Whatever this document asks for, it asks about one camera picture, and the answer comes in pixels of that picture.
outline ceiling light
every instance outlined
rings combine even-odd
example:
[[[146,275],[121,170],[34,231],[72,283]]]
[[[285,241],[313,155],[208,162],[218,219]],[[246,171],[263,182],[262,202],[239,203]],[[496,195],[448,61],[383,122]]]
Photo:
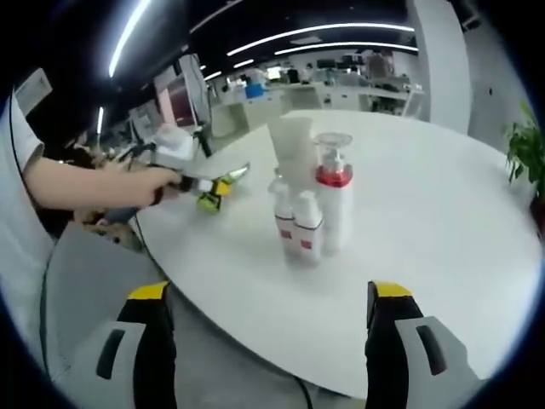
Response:
[[[99,109],[99,120],[96,123],[96,133],[100,135],[102,132],[102,119],[104,118],[104,108],[100,107]]]
[[[116,50],[113,52],[112,61],[110,62],[110,67],[108,68],[110,78],[113,77],[113,73],[116,71],[119,58],[121,57],[121,53],[123,52],[123,47],[129,40],[130,34],[136,27],[136,23],[138,23],[138,20],[144,14],[144,10],[146,10],[146,7],[150,4],[150,2],[151,0],[140,0],[138,5],[136,6],[135,11],[133,11],[133,14],[130,16],[129,21],[127,22],[127,25],[125,26],[123,33],[119,38]]]
[[[328,24],[325,26],[315,26],[315,27],[307,27],[307,28],[301,28],[299,30],[294,30],[292,32],[283,32],[282,34],[277,34],[276,36],[271,36],[267,38],[263,38],[259,41],[254,41],[253,43],[246,44],[243,47],[239,47],[237,49],[234,49],[233,51],[229,51],[227,53],[228,56],[235,55],[241,51],[244,51],[246,49],[251,49],[252,47],[255,47],[256,45],[268,43],[272,40],[278,40],[279,38],[293,36],[295,34],[301,34],[302,32],[315,32],[318,30],[329,30],[332,28],[384,28],[389,30],[399,30],[402,32],[414,32],[414,28],[408,27],[408,26],[396,26],[394,24],[382,24],[382,23],[339,23],[339,24]]]
[[[234,68],[240,68],[241,66],[247,66],[248,64],[251,64],[252,62],[254,62],[254,61],[253,60],[242,61],[242,62],[239,62],[238,64],[235,64]]]
[[[204,78],[204,81],[208,81],[209,79],[219,77],[221,75],[221,71],[214,72],[213,74],[210,74],[208,77]]]
[[[304,45],[302,47],[295,47],[294,49],[282,49],[274,53],[275,55],[295,53],[296,51],[303,51],[305,49],[321,49],[322,47],[388,47],[390,49],[405,49],[407,51],[418,51],[417,47],[409,47],[408,45],[388,44],[388,43],[366,43],[360,41],[352,41],[346,43],[326,43],[326,44],[313,44]]]

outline table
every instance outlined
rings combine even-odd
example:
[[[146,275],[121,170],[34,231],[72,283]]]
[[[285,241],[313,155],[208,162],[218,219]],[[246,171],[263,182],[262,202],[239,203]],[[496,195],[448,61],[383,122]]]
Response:
[[[267,186],[276,159],[267,127],[199,166],[208,176],[251,161],[218,215],[184,196],[143,210],[144,238],[164,272],[226,333],[274,365],[364,398],[367,282],[409,288],[425,315],[490,377],[535,305],[541,245],[505,156],[436,125],[370,112],[300,111],[315,131],[354,136],[356,233],[317,268],[284,260]]]

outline office desk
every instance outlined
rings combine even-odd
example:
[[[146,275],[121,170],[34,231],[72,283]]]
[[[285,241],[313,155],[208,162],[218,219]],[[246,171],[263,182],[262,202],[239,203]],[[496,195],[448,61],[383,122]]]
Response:
[[[439,126],[367,112],[303,111],[316,131],[353,135],[351,244],[317,268],[286,262],[267,187],[267,127],[206,161],[209,176],[252,169],[220,214],[180,197],[143,210],[164,272],[220,328],[274,365],[364,398],[367,283],[409,288],[490,377],[513,351],[540,289],[542,250],[502,153]]]

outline hand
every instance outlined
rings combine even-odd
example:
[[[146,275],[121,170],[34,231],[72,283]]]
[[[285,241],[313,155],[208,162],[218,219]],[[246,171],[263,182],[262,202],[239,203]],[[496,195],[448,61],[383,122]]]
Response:
[[[148,168],[129,175],[134,177],[137,206],[141,209],[155,201],[155,193],[158,189],[163,189],[164,199],[177,196],[178,192],[168,188],[168,185],[178,185],[181,182],[179,173],[163,168]]]

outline person's arm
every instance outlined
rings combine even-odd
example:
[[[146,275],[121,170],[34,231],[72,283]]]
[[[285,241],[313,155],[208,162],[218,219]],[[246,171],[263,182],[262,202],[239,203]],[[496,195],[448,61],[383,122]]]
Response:
[[[47,209],[117,208],[151,205],[156,189],[180,183],[172,170],[151,168],[134,173],[80,169],[47,158],[35,158],[25,167],[32,198]]]

